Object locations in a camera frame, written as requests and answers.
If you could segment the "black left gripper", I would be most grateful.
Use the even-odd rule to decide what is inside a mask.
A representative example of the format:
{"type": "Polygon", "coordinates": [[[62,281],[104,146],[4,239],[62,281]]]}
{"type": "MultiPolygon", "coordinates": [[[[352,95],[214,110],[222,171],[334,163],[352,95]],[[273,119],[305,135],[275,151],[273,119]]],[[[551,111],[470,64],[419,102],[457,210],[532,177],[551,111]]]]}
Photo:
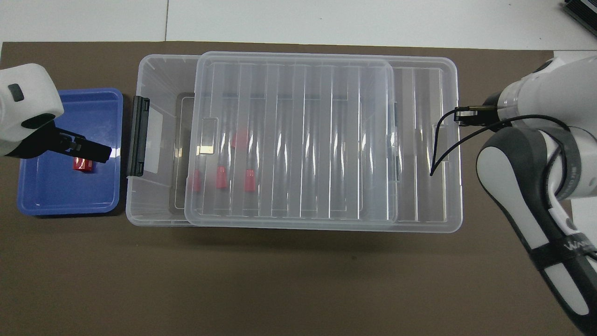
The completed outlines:
{"type": "Polygon", "coordinates": [[[51,121],[21,141],[19,159],[32,159],[46,151],[57,151],[70,157],[105,163],[111,157],[112,148],[88,140],[76,133],[62,133],[51,121]]]}

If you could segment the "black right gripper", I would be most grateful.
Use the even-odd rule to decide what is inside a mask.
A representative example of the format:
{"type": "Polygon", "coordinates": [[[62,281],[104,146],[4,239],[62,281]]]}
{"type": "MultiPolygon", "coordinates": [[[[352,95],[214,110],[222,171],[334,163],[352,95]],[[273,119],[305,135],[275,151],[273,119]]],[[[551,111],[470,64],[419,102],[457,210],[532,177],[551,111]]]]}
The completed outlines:
{"type": "Polygon", "coordinates": [[[498,102],[501,93],[491,94],[479,106],[464,106],[456,108],[456,123],[460,127],[490,127],[500,121],[498,102]]]}

